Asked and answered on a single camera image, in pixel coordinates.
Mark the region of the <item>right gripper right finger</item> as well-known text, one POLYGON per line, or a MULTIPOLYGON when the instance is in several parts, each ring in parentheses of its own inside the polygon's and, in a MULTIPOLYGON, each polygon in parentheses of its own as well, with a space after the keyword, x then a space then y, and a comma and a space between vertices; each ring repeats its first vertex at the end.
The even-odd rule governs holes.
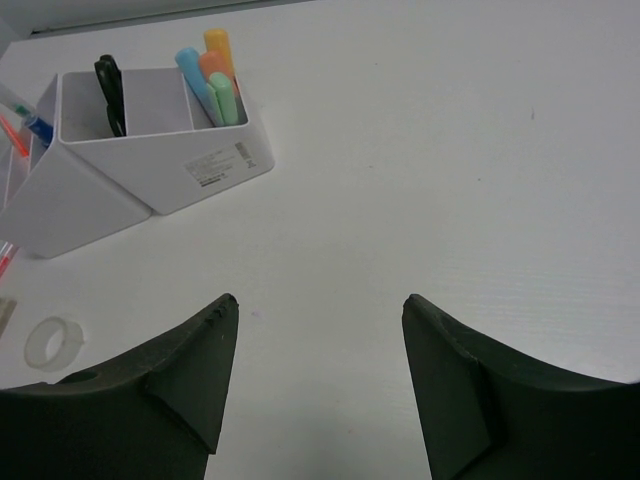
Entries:
POLYGON ((417 294, 402 327, 432 478, 638 478, 638 384, 535 359, 417 294))

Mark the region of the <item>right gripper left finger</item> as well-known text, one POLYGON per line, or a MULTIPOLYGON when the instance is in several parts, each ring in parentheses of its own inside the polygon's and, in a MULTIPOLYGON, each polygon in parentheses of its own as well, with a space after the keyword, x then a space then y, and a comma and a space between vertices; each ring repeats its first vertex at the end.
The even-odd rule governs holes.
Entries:
POLYGON ((2 478, 203 478, 219 443, 238 324, 238 302, 224 294, 108 361, 54 384, 2 390, 2 478))

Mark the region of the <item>orange pen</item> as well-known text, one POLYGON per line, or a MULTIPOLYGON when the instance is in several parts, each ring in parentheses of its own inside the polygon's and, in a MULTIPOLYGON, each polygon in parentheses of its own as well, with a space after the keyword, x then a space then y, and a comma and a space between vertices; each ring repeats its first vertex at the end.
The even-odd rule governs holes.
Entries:
POLYGON ((0 125, 1 129, 10 141, 13 148, 19 153, 22 158, 26 158, 29 156, 29 150, 21 140, 18 132, 13 128, 11 123, 6 119, 5 116, 0 115, 0 125))

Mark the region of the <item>green marker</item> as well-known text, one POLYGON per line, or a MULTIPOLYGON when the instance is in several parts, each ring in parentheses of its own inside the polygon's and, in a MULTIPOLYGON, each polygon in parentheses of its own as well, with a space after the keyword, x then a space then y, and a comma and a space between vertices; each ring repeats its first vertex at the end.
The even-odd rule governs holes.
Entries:
POLYGON ((239 112, 231 80, 222 72, 214 72, 206 84, 217 126, 239 124, 239 112))

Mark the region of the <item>black handled scissors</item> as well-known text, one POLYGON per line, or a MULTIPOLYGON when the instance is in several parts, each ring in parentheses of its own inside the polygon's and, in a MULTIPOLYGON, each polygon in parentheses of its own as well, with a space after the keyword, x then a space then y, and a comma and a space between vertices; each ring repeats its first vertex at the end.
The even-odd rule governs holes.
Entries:
POLYGON ((94 63, 96 78, 106 101, 109 126, 115 137, 126 135, 122 74, 114 57, 103 54, 94 63))

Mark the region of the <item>green black pen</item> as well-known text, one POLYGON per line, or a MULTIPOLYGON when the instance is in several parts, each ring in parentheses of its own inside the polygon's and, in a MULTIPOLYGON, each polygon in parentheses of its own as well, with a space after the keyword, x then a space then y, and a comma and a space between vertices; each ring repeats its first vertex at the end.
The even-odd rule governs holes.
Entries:
POLYGON ((22 119, 36 115, 36 108, 33 105, 15 94, 4 84, 0 84, 0 102, 22 119))

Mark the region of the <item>blue marker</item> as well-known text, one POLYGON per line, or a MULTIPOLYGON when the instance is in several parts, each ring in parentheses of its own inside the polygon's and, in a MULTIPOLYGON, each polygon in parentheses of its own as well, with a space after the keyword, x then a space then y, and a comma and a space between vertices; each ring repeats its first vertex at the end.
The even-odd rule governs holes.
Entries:
POLYGON ((217 127, 219 122, 216 118, 207 89, 207 83, 200 71, 199 53, 193 47, 186 47, 178 51, 175 55, 175 62, 183 74, 191 91, 194 93, 200 105, 206 112, 211 123, 217 127))

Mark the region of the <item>clear glue bottle blue cap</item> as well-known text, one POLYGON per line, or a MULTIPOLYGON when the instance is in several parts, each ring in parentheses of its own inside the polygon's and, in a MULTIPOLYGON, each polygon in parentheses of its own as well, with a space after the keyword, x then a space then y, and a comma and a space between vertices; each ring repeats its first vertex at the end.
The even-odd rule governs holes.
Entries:
POLYGON ((45 148, 50 146, 54 135, 54 129, 51 124, 40 116, 31 115, 23 119, 23 125, 40 140, 45 148))

